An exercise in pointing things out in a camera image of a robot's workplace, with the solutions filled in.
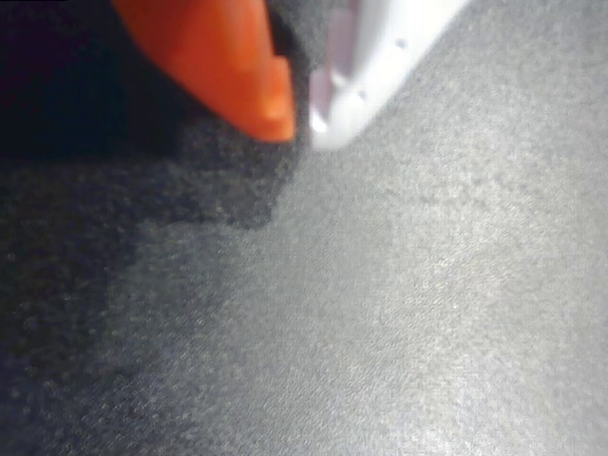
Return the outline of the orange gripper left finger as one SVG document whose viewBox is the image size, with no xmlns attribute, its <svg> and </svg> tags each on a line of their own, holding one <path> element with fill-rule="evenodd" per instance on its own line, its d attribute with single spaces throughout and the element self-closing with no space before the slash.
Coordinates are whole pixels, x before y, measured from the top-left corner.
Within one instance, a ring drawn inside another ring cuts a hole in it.
<svg viewBox="0 0 608 456">
<path fill-rule="evenodd" d="M 275 52 L 265 2 L 113 2 L 137 47 L 223 120 L 269 143 L 295 136 L 288 60 Z"/>
</svg>

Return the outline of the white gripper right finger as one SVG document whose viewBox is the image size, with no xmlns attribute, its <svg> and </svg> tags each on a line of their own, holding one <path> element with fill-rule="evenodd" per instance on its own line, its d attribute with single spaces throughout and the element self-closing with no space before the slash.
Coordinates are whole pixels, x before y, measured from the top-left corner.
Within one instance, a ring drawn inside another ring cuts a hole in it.
<svg viewBox="0 0 608 456">
<path fill-rule="evenodd" d="M 326 61 L 310 76 L 312 149 L 338 150 L 361 134 L 466 5 L 369 0 L 335 9 Z"/>
</svg>

